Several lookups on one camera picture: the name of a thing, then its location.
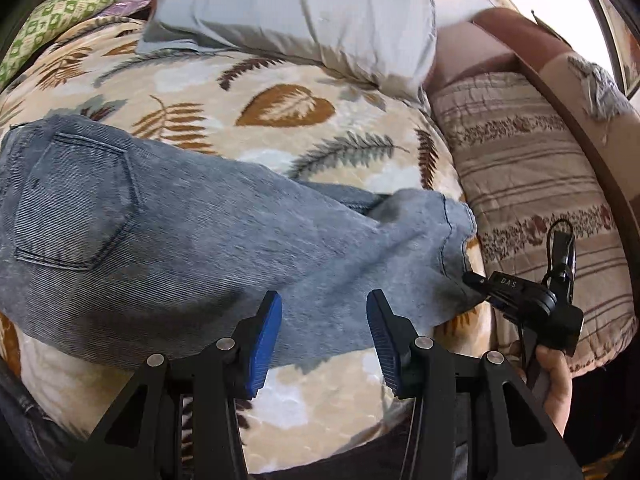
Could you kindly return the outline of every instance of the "metal bolt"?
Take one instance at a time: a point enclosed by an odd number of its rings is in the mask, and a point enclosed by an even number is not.
[[[146,358],[146,364],[149,366],[156,367],[160,366],[162,363],[164,363],[164,356],[162,354],[151,354]]]
[[[493,363],[494,365],[501,365],[504,362],[504,355],[502,355],[500,352],[497,352],[495,350],[491,350],[486,355],[486,358],[490,363]]]
[[[431,339],[430,337],[421,335],[420,337],[415,338],[414,343],[418,348],[423,348],[424,350],[428,350],[433,346],[433,339]]]
[[[236,342],[230,337],[223,337],[216,341],[218,350],[231,350],[235,346]]]

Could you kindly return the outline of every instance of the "leaf-patterned blanket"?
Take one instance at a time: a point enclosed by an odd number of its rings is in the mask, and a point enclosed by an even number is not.
[[[137,56],[143,26],[96,18],[58,38],[0,96],[0,135],[11,124],[81,114],[295,178],[381,193],[424,187],[463,199],[449,150],[418,110],[313,64],[241,52]],[[483,272],[476,240],[468,253]],[[480,355],[491,325],[483,303],[435,335],[449,349]],[[1,316],[0,351],[43,409],[81,436],[129,377],[66,356]],[[384,386],[373,349],[274,368],[258,397],[238,406],[249,471],[289,468],[357,446],[388,431],[407,408]]]

